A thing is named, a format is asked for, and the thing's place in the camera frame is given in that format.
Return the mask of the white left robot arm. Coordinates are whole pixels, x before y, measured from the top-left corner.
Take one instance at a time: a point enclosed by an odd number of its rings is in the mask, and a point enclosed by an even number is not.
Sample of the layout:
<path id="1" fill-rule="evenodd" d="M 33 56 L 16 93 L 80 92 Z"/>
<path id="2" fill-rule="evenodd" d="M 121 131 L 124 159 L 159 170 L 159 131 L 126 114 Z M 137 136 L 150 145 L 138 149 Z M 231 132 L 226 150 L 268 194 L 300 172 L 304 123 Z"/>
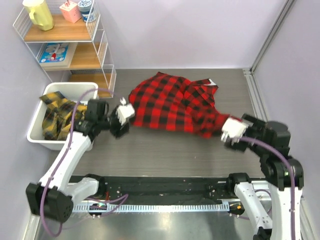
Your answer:
<path id="1" fill-rule="evenodd" d="M 121 99 L 111 113 L 108 109 L 106 101 L 91 99 L 84 118 L 72 123 L 67 140 L 49 170 L 25 190 L 32 214 L 63 224 L 73 207 L 83 200 L 105 197 L 107 188 L 102 176 L 87 174 L 72 186 L 69 181 L 81 157 L 102 131 L 110 131 L 115 138 L 129 131 L 129 121 L 135 116 L 132 104 Z"/>

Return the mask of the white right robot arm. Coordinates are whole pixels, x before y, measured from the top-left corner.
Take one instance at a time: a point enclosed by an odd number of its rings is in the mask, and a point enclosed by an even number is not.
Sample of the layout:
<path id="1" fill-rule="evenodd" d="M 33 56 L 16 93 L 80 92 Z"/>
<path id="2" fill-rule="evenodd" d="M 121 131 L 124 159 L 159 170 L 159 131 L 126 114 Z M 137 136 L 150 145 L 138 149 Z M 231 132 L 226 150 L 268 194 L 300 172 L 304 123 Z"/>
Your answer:
<path id="1" fill-rule="evenodd" d="M 231 173 L 226 193 L 238 198 L 254 230 L 254 240 L 300 240 L 300 205 L 304 170 L 290 155 L 291 133 L 279 121 L 263 121 L 244 114 L 229 117 L 221 129 L 221 141 L 228 149 L 251 150 L 259 157 L 260 169 L 268 183 L 271 213 L 267 213 L 248 174 Z"/>

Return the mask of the red black plaid shirt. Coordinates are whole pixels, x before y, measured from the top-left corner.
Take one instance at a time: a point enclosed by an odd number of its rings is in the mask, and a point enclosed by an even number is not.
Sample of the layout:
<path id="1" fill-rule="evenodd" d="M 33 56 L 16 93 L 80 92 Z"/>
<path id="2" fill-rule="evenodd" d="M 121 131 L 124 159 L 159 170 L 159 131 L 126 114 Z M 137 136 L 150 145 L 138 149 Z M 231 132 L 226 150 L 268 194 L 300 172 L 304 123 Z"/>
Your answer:
<path id="1" fill-rule="evenodd" d="M 158 72 L 130 92 L 128 100 L 135 110 L 130 122 L 135 127 L 211 138 L 232 118 L 216 109 L 217 90 L 218 85 L 210 78 L 191 81 Z"/>

